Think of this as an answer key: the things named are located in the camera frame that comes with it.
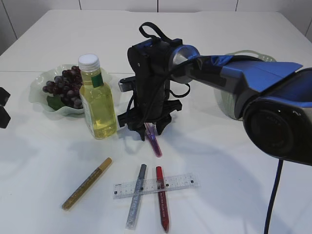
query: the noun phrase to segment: green label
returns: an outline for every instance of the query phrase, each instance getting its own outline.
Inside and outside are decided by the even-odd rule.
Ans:
[[[91,80],[94,88],[102,86],[103,85],[102,73],[98,74],[95,77],[92,77]]]

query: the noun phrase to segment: marker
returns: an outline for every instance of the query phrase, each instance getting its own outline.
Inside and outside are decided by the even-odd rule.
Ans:
[[[130,205],[130,210],[127,218],[126,228],[130,230],[135,229],[138,208],[140,205],[142,195],[139,195],[139,192],[143,190],[143,183],[145,178],[146,165],[142,164],[140,173],[138,174],[136,187],[135,187],[135,195],[132,197],[132,202]]]
[[[156,154],[157,157],[161,157],[162,156],[162,152],[160,150],[160,147],[158,145],[156,136],[155,136],[155,127],[152,125],[150,125],[149,123],[145,123],[145,135],[147,136],[148,141],[150,142],[154,153]]]
[[[158,182],[158,189],[164,189],[164,177],[162,175],[161,167],[156,167],[156,176]],[[164,228],[165,232],[167,233],[169,231],[169,215],[165,191],[158,192],[158,201],[159,201],[161,225]]]
[[[100,177],[106,168],[112,163],[108,157],[98,168],[96,168],[91,175],[73,192],[73,194],[64,202],[62,209],[69,210],[78,199],[90,188],[90,186]]]

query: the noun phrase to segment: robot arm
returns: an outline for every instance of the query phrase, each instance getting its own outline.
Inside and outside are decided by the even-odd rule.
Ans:
[[[143,26],[160,37],[146,34]],[[312,68],[296,72],[302,65],[293,62],[201,56],[195,47],[169,39],[152,23],[144,23],[140,32],[150,39],[128,50],[135,77],[122,79],[119,86],[123,92],[133,90],[133,97],[127,112],[118,116],[120,127],[127,124],[144,140],[144,123],[151,122],[160,135],[171,122],[170,113],[182,109],[179,100],[168,100],[170,82],[196,80],[232,94],[235,118],[243,118],[247,135],[259,149],[312,165]]]

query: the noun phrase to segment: black cable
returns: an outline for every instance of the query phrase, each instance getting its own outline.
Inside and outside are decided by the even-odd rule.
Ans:
[[[275,201],[275,197],[276,197],[276,192],[277,192],[277,188],[278,188],[278,184],[279,184],[279,179],[280,179],[281,173],[282,173],[282,168],[283,168],[283,160],[280,159],[278,161],[278,166],[277,166],[276,176],[275,176],[275,182],[273,185],[271,198],[270,198],[270,202],[269,202],[269,206],[268,206],[267,217],[265,219],[264,234],[269,233],[271,214],[272,214],[272,209],[273,209],[273,205],[274,205],[274,201]]]
[[[174,67],[171,71],[169,71],[167,73],[167,75],[164,76],[164,78],[160,81],[160,83],[158,84],[158,86],[156,86],[155,88],[155,92],[152,95],[152,98],[150,99],[149,103],[147,104],[147,109],[144,112],[143,118],[140,121],[140,123],[136,126],[137,128],[139,128],[140,126],[142,126],[145,123],[145,120],[147,120],[148,115],[150,114],[152,107],[153,107],[153,103],[155,101],[157,92],[160,90],[160,88],[162,87],[162,85],[164,85],[165,81],[174,73],[176,72],[178,69],[180,69],[181,67],[184,67],[190,63],[192,63],[195,59],[197,58],[192,58],[190,60],[186,60],[182,63],[180,63],[179,65],[177,65],[176,67]]]
[[[129,112],[130,112],[130,108],[131,108],[131,104],[133,102],[134,99],[134,94],[132,95],[132,97],[130,98],[130,101],[128,103],[128,107],[127,107],[127,112],[126,112],[126,118],[127,118],[127,124],[129,122]]]
[[[184,97],[186,97],[189,93],[190,93],[190,91],[191,91],[191,86],[189,85],[189,84],[185,84],[187,87],[189,87],[189,90],[186,92],[186,93],[184,93],[184,94],[181,94],[181,95],[178,95],[178,94],[175,94],[172,90],[170,90],[170,89],[165,89],[165,91],[169,91],[169,93],[171,93],[171,95],[172,96],[174,96],[175,98],[184,98]]]

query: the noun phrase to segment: purple marker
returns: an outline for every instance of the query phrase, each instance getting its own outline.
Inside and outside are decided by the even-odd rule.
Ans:
[[[145,135],[147,136],[148,141],[150,142],[156,156],[161,157],[162,152],[156,140],[154,125],[151,126],[149,123],[145,123],[145,128],[146,128]]]

